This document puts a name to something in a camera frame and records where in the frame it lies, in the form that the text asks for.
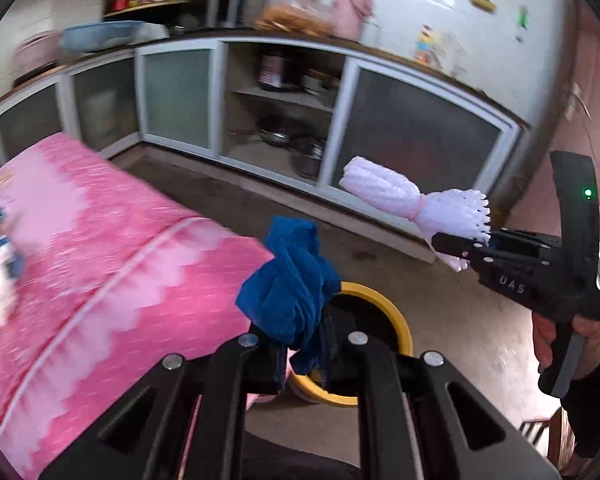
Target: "hand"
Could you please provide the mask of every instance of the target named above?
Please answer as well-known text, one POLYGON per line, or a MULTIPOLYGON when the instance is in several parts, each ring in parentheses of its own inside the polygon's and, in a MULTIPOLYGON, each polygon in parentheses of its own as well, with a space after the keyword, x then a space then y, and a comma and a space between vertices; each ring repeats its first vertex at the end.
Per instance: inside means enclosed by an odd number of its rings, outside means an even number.
MULTIPOLYGON (((536 359, 542 368, 548 368, 554 360, 551 343, 555 339, 555 325, 536 312, 531 313, 531 321, 534 325, 536 359)), ((600 322, 576 316, 573 318, 572 325, 576 334, 586 338, 582 357, 573 374, 573 378, 577 380, 588 376, 600 364, 600 322)))

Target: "pink tablecloth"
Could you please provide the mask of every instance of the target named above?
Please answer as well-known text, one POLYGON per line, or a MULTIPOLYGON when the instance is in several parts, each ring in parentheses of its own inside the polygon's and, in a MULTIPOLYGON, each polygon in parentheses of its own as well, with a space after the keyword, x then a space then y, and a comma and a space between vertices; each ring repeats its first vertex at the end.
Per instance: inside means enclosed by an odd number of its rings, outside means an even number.
POLYGON ((235 297, 270 254, 64 134, 0 169, 0 207, 26 259, 0 330, 0 448, 27 480, 165 354, 248 328, 235 297))

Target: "plastic bag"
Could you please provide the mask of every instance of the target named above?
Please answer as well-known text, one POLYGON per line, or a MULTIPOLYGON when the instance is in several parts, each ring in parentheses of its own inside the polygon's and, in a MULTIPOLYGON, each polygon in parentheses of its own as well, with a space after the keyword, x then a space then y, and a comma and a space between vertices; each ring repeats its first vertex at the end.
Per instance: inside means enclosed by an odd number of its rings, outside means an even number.
POLYGON ((328 36, 331 7, 318 0, 272 0, 256 21, 258 30, 282 30, 308 36, 328 36))

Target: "person's arm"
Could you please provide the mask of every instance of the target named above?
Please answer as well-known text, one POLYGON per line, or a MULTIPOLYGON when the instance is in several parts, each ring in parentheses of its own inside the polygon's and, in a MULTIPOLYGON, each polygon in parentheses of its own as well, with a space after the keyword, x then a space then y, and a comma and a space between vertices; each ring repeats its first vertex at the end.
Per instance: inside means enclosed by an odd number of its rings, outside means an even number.
MULTIPOLYGON (((533 315, 533 323, 536 357, 547 368, 552 362, 550 345, 555 339, 555 326, 538 314, 533 315)), ((573 330, 587 341, 562 406, 575 436, 574 451, 592 458, 600 449, 600 323, 576 317, 573 330)))

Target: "black sleeve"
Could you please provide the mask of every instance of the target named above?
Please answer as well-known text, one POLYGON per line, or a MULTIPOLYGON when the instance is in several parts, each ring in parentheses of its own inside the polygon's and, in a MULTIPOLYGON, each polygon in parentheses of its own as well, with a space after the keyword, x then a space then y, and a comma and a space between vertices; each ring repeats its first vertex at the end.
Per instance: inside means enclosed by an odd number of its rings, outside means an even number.
POLYGON ((600 448, 600 365, 587 377, 571 381, 562 406, 575 436, 575 452, 592 458, 600 448))

